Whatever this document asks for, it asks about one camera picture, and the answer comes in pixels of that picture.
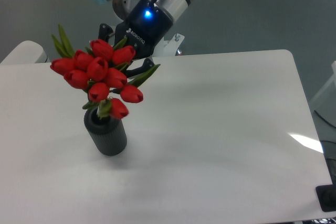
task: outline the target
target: white chair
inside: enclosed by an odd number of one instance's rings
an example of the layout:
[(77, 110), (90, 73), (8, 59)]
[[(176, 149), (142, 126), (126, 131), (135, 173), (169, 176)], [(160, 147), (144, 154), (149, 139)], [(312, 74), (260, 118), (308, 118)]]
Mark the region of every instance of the white chair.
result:
[(0, 65), (16, 65), (50, 62), (42, 46), (33, 41), (23, 41), (0, 63)]

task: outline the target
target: gray floor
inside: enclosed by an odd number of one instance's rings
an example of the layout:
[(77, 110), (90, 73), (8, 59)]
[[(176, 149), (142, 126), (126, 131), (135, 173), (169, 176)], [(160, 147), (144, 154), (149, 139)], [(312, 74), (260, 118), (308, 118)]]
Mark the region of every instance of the gray floor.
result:
[[(116, 25), (111, 4), (92, 0), (0, 0), (0, 61), (24, 40), (57, 57), (50, 35), (63, 24), (75, 48), (95, 39), (100, 23)], [(336, 0), (195, 0), (167, 34), (186, 36), (185, 54), (288, 49), (307, 99), (332, 75), (336, 60)], [(321, 139), (336, 131), (314, 116)], [(326, 155), (336, 154), (326, 144)]]

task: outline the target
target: black cable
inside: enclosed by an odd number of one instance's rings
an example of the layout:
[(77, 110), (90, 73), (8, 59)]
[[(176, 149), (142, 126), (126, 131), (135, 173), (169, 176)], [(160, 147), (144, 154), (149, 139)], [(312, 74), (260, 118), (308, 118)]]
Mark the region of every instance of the black cable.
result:
[(330, 127), (336, 129), (336, 126), (332, 125), (331, 123), (329, 123), (326, 119), (324, 119), (316, 110), (314, 110), (314, 112), (316, 113), (316, 115), (322, 120), (324, 121), (327, 125), (329, 125)]
[(336, 144), (336, 142), (329, 141), (329, 140), (320, 140), (320, 142), (326, 142), (326, 143), (332, 143), (332, 144)]

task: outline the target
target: green leaf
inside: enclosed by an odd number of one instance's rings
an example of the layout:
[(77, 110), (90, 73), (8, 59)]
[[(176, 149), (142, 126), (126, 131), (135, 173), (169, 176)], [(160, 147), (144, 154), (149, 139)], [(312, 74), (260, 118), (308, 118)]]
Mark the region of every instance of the green leaf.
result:
[(91, 110), (91, 109), (95, 109), (96, 107), (98, 107), (98, 103), (96, 103), (96, 102), (91, 102), (91, 101), (89, 101), (89, 102), (87, 102), (82, 108), (84, 109), (84, 110)]
[(106, 113), (99, 112), (99, 115), (98, 115), (99, 119), (107, 118), (109, 116), (110, 116), (110, 114), (107, 113), (107, 112)]
[(116, 45), (113, 46), (114, 50), (118, 50), (120, 48), (123, 48), (127, 42), (127, 38), (123, 38), (121, 41), (119, 41)]
[(85, 49), (86, 49), (86, 52), (88, 52), (88, 54), (95, 56), (91, 48), (85, 47)]
[(124, 63), (122, 63), (122, 64), (119, 64), (119, 65), (115, 66), (114, 68), (115, 68), (115, 69), (118, 69), (119, 71), (122, 72), (122, 71), (125, 70), (127, 67), (128, 67), (128, 63), (127, 63), (127, 62), (124, 62)]
[(89, 86), (93, 86), (94, 84), (96, 84), (95, 81), (88, 81), (88, 85), (89, 85)]
[(99, 113), (109, 113), (111, 110), (111, 101), (106, 99), (99, 103)]
[(154, 65), (153, 67), (151, 67), (149, 70), (147, 70), (145, 73), (143, 73), (142, 75), (134, 78), (132, 81), (130, 81), (128, 84), (129, 85), (133, 85), (136, 86), (137, 88), (143, 84), (150, 76), (152, 76), (152, 74), (154, 74), (154, 72), (158, 69), (158, 67), (160, 66), (160, 64)]
[(70, 44), (70, 41), (62, 27), (62, 25), (58, 25), (58, 31), (59, 31), (59, 37), (61, 38), (61, 41), (63, 43), (63, 46), (66, 50), (66, 52), (70, 55), (72, 58), (75, 55), (75, 52)]
[(59, 42), (54, 35), (51, 35), (51, 37), (52, 40), (54, 41), (56, 51), (59, 53), (59, 55), (61, 55), (62, 58), (71, 58), (70, 55), (66, 52), (61, 42)]

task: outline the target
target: robotiq logo text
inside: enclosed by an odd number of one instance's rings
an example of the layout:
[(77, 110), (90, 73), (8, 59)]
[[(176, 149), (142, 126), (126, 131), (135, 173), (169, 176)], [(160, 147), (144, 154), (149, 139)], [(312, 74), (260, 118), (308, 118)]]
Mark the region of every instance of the robotiq logo text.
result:
[(131, 28), (129, 28), (129, 29), (126, 31), (126, 33), (133, 35), (133, 36), (134, 36), (136, 39), (138, 39), (141, 43), (145, 44), (145, 41), (144, 41), (139, 35), (137, 35), (135, 32), (133, 32)]

